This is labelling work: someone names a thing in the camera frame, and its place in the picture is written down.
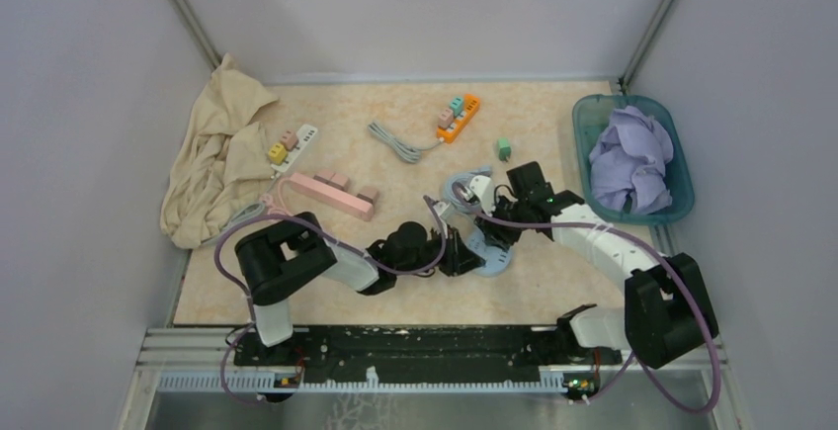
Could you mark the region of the pink USB charger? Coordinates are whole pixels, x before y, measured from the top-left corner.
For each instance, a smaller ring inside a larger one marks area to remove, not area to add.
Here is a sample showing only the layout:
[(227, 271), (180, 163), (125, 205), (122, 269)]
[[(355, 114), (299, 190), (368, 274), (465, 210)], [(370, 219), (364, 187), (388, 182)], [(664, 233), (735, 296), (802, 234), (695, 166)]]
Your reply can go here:
[(446, 108), (438, 116), (438, 128), (442, 130), (448, 129), (455, 120), (455, 113), (452, 109)]

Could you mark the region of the green USB charger plug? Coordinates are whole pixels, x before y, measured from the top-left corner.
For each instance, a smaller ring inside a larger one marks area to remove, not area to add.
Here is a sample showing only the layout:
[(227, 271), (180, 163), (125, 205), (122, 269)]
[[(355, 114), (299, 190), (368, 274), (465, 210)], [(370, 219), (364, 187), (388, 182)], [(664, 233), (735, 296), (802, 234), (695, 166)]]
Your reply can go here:
[(508, 138), (500, 137), (495, 142), (496, 155), (501, 162), (508, 162), (512, 156), (512, 147)]

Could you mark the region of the orange power strip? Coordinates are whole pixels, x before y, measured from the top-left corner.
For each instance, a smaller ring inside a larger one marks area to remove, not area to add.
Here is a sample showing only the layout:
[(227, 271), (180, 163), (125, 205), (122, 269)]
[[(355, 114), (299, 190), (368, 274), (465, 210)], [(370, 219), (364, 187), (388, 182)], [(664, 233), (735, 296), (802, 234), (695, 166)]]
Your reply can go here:
[(438, 128), (437, 117), (436, 137), (439, 141), (447, 144), (453, 143), (460, 136), (462, 131), (476, 116), (481, 107), (481, 100), (475, 95), (465, 94), (459, 97), (464, 98), (464, 110), (460, 115), (455, 116), (454, 123), (448, 129), (442, 130)]

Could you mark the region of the teal USB charger plug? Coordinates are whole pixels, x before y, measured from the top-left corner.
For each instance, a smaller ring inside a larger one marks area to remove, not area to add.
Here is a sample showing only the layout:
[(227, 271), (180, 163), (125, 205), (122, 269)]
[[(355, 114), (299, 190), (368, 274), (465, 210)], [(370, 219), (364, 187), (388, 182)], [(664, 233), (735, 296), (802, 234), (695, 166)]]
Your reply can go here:
[(455, 116), (460, 115), (464, 110), (464, 98), (454, 97), (449, 104), (449, 108), (452, 110)]

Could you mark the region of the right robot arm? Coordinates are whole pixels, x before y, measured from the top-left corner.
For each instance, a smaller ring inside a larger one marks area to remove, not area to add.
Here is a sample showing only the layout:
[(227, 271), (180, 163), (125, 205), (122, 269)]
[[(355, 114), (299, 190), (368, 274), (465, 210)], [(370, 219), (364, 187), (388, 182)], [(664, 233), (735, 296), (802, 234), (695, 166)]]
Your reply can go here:
[(665, 256), (612, 227), (577, 194), (552, 188), (537, 162), (508, 171), (507, 193), (488, 183), (468, 183), (482, 215), (487, 241), (508, 249), (530, 229), (580, 255), (624, 296), (621, 307), (581, 305), (561, 316), (556, 349), (569, 363), (595, 348), (629, 350), (660, 369), (714, 340), (718, 324), (697, 261), (686, 253)]

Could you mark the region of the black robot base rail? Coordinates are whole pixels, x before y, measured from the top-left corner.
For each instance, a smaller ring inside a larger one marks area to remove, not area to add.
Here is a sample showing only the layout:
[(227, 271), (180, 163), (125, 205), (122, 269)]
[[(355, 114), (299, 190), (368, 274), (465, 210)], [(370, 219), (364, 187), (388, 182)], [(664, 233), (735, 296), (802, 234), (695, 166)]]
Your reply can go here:
[(306, 384), (353, 384), (374, 369), (383, 384), (534, 383), (548, 366), (619, 366), (620, 352), (583, 349), (551, 325), (309, 325), (288, 340), (264, 345), (255, 332), (234, 348), (238, 367), (302, 369)]

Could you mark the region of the round light blue power socket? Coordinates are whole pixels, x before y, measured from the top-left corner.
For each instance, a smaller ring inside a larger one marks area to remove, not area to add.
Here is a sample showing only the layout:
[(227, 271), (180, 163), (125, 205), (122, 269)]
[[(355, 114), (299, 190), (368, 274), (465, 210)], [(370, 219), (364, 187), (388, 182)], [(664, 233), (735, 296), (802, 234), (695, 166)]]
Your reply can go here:
[(489, 245), (487, 242), (485, 253), (477, 255), (485, 260), (485, 265), (480, 269), (473, 270), (472, 273), (483, 278), (498, 277), (509, 267), (513, 259), (511, 250)]

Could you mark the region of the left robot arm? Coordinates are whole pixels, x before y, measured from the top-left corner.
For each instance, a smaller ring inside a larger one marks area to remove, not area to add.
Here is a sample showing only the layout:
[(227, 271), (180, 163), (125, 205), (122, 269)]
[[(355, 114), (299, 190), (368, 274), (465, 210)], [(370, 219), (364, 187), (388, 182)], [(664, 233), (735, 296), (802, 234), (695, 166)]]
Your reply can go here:
[(358, 253), (327, 239), (309, 212), (244, 236), (234, 253), (252, 303), (257, 350), (274, 365), (288, 362), (296, 350), (290, 297), (316, 278), (374, 296), (392, 289), (399, 275), (438, 271), (456, 277), (484, 265), (447, 225), (428, 230), (408, 221)]

